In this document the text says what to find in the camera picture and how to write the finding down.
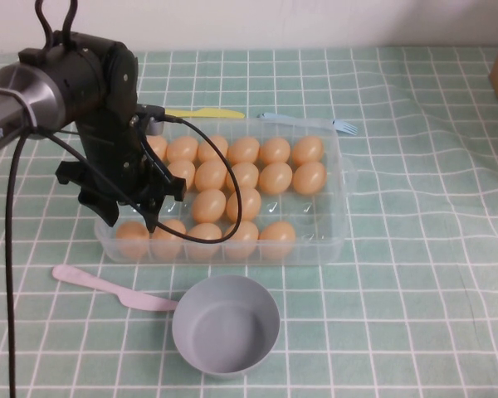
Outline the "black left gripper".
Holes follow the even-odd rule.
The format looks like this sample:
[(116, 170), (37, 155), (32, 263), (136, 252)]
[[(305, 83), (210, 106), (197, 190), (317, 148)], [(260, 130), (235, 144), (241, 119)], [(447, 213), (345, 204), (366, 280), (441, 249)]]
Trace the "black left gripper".
[[(128, 121), (107, 109), (99, 109), (76, 121), (88, 164), (135, 203), (143, 203), (143, 218), (150, 234), (158, 226), (164, 198), (171, 196), (182, 201), (187, 191), (186, 181), (175, 177), (152, 148), (143, 146), (147, 142), (149, 124), (160, 122), (164, 117), (164, 108), (139, 104), (131, 111)], [(80, 161), (63, 162), (56, 176), (63, 185), (74, 183), (80, 187), (81, 205), (92, 210), (106, 225), (116, 224), (120, 215), (118, 204), (125, 199), (88, 165)]]

